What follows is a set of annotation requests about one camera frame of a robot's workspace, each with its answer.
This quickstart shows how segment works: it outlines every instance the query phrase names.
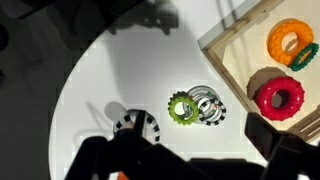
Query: black and white striped ring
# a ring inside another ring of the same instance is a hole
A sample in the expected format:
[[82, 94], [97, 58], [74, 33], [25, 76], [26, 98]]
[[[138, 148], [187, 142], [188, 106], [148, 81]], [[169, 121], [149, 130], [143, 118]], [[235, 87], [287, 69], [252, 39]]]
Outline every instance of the black and white striped ring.
[[208, 104], [215, 104], [215, 105], [218, 105], [218, 107], [220, 108], [221, 110], [221, 116], [219, 117], [218, 120], [215, 120], [213, 122], [210, 122], [210, 121], [206, 121], [206, 125], [207, 126], [211, 126], [212, 124], [214, 125], [218, 125], [220, 123], [220, 121], [223, 121], [226, 117], [226, 113], [227, 113], [227, 109], [226, 107], [223, 105], [223, 103], [217, 99], [210, 99], [210, 100], [207, 100], [205, 102], [203, 102], [200, 107], [199, 107], [199, 119], [201, 122], [205, 121], [205, 118], [203, 116], [203, 110], [204, 108], [208, 105]]
[[[113, 132], [117, 133], [117, 131], [119, 131], [122, 126], [126, 125], [129, 122], [134, 123], [134, 121], [131, 119], [131, 116], [136, 116], [138, 112], [139, 111], [131, 111], [131, 112], [129, 112], [129, 114], [123, 116], [123, 118], [120, 119], [117, 123], [114, 123]], [[147, 124], [151, 126], [151, 128], [154, 132], [154, 138], [155, 138], [154, 140], [156, 142], [159, 142], [160, 141], [160, 128], [159, 128], [159, 125], [158, 125], [156, 119], [152, 115], [150, 115], [149, 113], [147, 113], [146, 117], [147, 117], [146, 118]]]

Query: plastic ring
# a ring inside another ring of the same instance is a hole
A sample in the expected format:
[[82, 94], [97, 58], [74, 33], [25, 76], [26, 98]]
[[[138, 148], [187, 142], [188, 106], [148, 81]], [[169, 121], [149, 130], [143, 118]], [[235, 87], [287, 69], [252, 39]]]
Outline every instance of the plastic ring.
[[[284, 90], [288, 92], [288, 102], [281, 108], [272, 106], [272, 97]], [[272, 121], [284, 121], [296, 114], [304, 102], [304, 90], [301, 83], [292, 77], [277, 77], [263, 85], [257, 96], [257, 105], [261, 114]]]
[[[129, 113], [127, 115], [125, 115], [122, 119], [120, 119], [117, 123], [114, 123], [113, 125], [113, 132], [117, 133], [117, 131], [119, 131], [121, 129], [122, 126], [128, 124], [129, 122], [134, 123], [134, 121], [132, 120], [132, 116], [136, 116], [139, 110], [129, 110]], [[154, 140], [156, 142], [160, 141], [160, 128], [159, 125], [156, 121], [156, 119], [150, 115], [149, 113], [147, 113], [147, 119], [146, 122], [148, 125], [150, 125], [152, 127], [152, 130], [154, 132]]]
[[[203, 109], [209, 104], [214, 104], [214, 105], [217, 105], [219, 107], [219, 109], [221, 109], [222, 111], [222, 114], [220, 115], [219, 119], [218, 120], [215, 120], [213, 122], [210, 122], [210, 121], [205, 121], [205, 119], [203, 118], [203, 116], [201, 115], [202, 114], [202, 111]], [[218, 125], [221, 121], [223, 121], [226, 117], [226, 113], [227, 113], [227, 109], [226, 107], [223, 105], [223, 103], [219, 100], [216, 100], [216, 99], [210, 99], [210, 100], [207, 100], [205, 102], [203, 102], [200, 107], [199, 107], [199, 119], [200, 121], [202, 122], [206, 122], [206, 125], [207, 126], [211, 126], [212, 124], [214, 125]]]
[[[175, 107], [178, 103], [186, 103], [188, 104], [192, 109], [192, 115], [190, 117], [183, 117], [178, 115], [175, 112]], [[182, 125], [190, 125], [191, 123], [195, 122], [199, 115], [199, 109], [195, 102], [190, 98], [188, 93], [186, 92], [178, 92], [177, 94], [174, 94], [172, 98], [170, 98], [169, 105], [169, 114], [173, 118], [174, 121], [176, 121], [178, 124]]]
[[[199, 107], [199, 103], [202, 99], [217, 99], [220, 100], [219, 95], [208, 86], [196, 86], [191, 88], [188, 92], [189, 96], [193, 99], [193, 101]], [[183, 104], [183, 110], [186, 112], [187, 116], [191, 116], [192, 111], [191, 108], [187, 104]], [[205, 120], [217, 120], [219, 118], [220, 109], [217, 105], [210, 104], [208, 110], [202, 112]], [[198, 124], [203, 124], [199, 120], [199, 118], [195, 121]]]
[[[284, 37], [294, 32], [298, 36], [299, 45], [293, 53], [286, 53], [282, 50], [282, 40]], [[268, 41], [268, 51], [270, 56], [281, 64], [290, 66], [294, 58], [299, 52], [314, 40], [312, 29], [308, 24], [299, 21], [291, 20], [281, 24], [270, 35]]]
[[292, 71], [300, 71], [305, 66], [307, 66], [316, 56], [318, 50], [319, 45], [316, 43], [311, 43], [307, 47], [305, 47], [292, 62], [290, 66]]

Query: green teething ring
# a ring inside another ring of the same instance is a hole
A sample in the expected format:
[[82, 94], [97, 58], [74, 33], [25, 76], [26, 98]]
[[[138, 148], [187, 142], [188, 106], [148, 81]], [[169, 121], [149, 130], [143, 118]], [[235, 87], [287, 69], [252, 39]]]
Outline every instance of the green teething ring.
[[[316, 43], [311, 43], [308, 46], [306, 46], [293, 60], [290, 68], [292, 71], [300, 71], [305, 66], [307, 66], [310, 61], [316, 56], [317, 52], [319, 50], [319, 45]], [[306, 54], [310, 52], [310, 54], [306, 57], [306, 59], [300, 63], [301, 58]]]
[[[192, 116], [185, 119], [184, 117], [178, 115], [175, 112], [175, 107], [178, 103], [186, 103], [192, 109]], [[178, 124], [182, 125], [190, 125], [191, 123], [195, 122], [199, 117], [199, 109], [196, 103], [190, 98], [188, 93], [186, 92], [178, 92], [174, 94], [172, 98], [170, 98], [169, 102], [169, 114], [176, 121]]]

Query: dark floor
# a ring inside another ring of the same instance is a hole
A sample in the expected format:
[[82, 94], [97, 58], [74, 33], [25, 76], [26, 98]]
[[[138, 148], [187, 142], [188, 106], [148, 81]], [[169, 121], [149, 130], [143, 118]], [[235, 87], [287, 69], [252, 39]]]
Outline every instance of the dark floor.
[[[128, 2], [124, 6], [136, 3]], [[0, 85], [1, 180], [49, 179], [50, 124], [64, 82], [90, 43], [126, 10], [113, 17], [91, 0], [60, 0], [21, 20], [0, 10], [10, 37], [0, 52], [6, 77]]]

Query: white table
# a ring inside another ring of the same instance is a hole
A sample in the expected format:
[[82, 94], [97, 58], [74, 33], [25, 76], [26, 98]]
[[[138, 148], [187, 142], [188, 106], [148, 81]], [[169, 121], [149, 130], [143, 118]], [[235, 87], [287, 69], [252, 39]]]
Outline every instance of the white table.
[[[109, 31], [101, 34], [79, 60], [57, 103], [49, 143], [52, 180], [64, 179], [85, 138], [103, 135], [111, 139], [113, 122], [121, 118], [124, 108], [145, 109], [154, 115], [160, 125], [161, 143], [185, 160], [245, 158], [265, 165], [244, 135], [246, 111], [197, 43], [243, 1], [172, 0], [158, 5], [148, 1], [122, 16], [115, 26], [132, 20], [138, 24], [117, 29], [116, 35]], [[157, 25], [141, 25], [141, 14], [164, 11], [170, 12], [164, 15], [172, 20], [171, 27], [178, 22], [170, 35]], [[167, 104], [173, 93], [197, 85], [213, 87], [220, 95], [228, 110], [224, 123], [184, 127], [170, 118]]]

